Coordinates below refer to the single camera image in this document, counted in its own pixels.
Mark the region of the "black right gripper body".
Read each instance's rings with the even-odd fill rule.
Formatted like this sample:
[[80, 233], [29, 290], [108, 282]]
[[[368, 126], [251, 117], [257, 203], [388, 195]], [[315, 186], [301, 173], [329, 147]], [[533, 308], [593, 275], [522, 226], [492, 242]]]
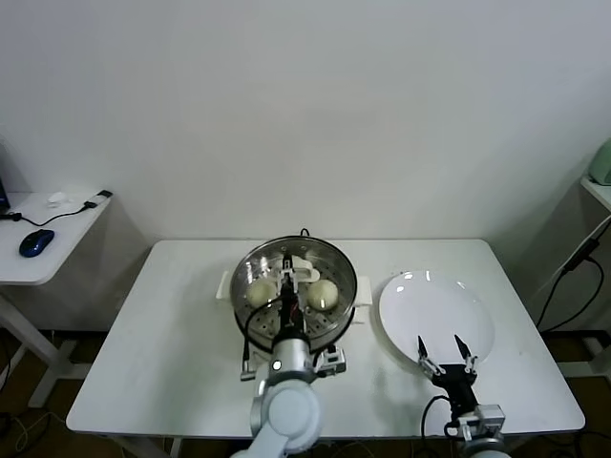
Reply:
[[432, 376], [432, 383], [444, 389], [452, 406], [476, 406], [473, 385], [477, 374], [463, 364], [443, 364]]

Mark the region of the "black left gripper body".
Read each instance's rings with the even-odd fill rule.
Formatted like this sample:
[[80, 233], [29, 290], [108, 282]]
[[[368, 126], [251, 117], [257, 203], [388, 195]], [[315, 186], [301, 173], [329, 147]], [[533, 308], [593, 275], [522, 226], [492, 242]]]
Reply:
[[290, 288], [281, 290], [280, 329], [278, 338], [305, 338], [305, 319], [299, 296]]

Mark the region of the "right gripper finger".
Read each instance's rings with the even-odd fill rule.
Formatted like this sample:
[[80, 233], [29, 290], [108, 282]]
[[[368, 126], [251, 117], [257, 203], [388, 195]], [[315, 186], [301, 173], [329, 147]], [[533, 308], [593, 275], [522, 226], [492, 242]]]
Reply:
[[434, 362], [430, 357], [427, 347], [421, 336], [417, 338], [418, 345], [418, 365], [427, 377], [439, 376], [442, 374], [442, 368]]
[[471, 352], [467, 344], [458, 335], [454, 335], [454, 340], [456, 342], [459, 353], [464, 361], [465, 372], [475, 375], [475, 367], [478, 357]]

